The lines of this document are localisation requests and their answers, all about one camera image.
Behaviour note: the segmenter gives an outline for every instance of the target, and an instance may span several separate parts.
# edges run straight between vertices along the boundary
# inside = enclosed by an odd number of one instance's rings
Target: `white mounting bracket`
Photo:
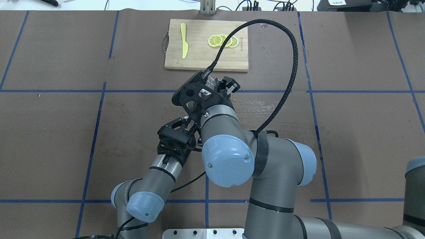
[[[243,228],[168,229],[162,239],[242,239]]]
[[[201,15],[215,15],[215,0],[200,0],[201,9],[199,13]]]

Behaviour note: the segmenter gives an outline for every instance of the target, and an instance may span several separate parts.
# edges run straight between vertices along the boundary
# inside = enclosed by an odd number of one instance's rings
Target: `white metal plate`
[[[242,239],[242,233],[243,228],[168,229],[162,234],[162,239]]]

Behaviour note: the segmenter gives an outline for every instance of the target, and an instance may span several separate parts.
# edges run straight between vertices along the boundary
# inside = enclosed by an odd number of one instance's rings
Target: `wooden cutting board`
[[[189,44],[185,59],[181,57],[181,23],[186,24],[186,42]],[[245,22],[171,19],[165,68],[204,70],[213,62],[219,49],[208,45],[209,37],[216,34],[228,35],[243,23]],[[248,71],[248,29],[238,31],[235,36],[239,38],[239,45],[235,48],[225,48],[214,70]]]

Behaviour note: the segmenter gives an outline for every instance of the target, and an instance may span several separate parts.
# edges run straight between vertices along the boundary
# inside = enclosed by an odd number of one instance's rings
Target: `blue joint cap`
[[[291,143],[295,145],[298,152],[300,153],[301,160],[303,161],[303,170],[304,170],[303,179],[298,185],[300,186],[307,185],[313,180],[313,175],[316,173],[316,170],[317,170],[316,155],[314,154],[313,150],[309,146],[295,142],[291,139],[286,139],[286,140],[290,141]]]
[[[154,222],[164,208],[164,201],[155,193],[138,192],[131,195],[127,204],[127,212],[144,222]]]
[[[116,192],[118,191],[118,188],[119,187],[121,187],[121,185],[123,185],[123,184],[125,184],[126,182],[129,182],[129,181],[125,181],[125,182],[122,182],[122,183],[120,183],[120,184],[118,184],[113,190],[112,190],[112,193],[111,193],[111,195],[110,195],[110,202],[112,203],[112,205],[113,205],[113,207],[114,208],[117,208],[116,207],[116,205],[115,205],[115,194],[116,194]]]
[[[255,156],[241,139],[219,134],[209,138],[202,147],[202,160],[210,180],[221,186],[239,186],[254,172]]]
[[[422,167],[422,166],[425,166],[425,156],[417,157],[417,158],[410,160],[407,163],[407,169],[406,169],[406,173],[404,174],[404,176],[406,176],[408,172],[414,170],[415,168],[419,168],[419,167]]]

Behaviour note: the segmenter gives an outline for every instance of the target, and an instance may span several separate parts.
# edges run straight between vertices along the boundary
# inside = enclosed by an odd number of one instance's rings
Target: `yellow knife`
[[[184,59],[186,58],[187,51],[189,50],[189,44],[186,42],[186,24],[185,23],[180,24],[180,30],[181,30],[181,42],[183,43],[181,57],[182,59]]]

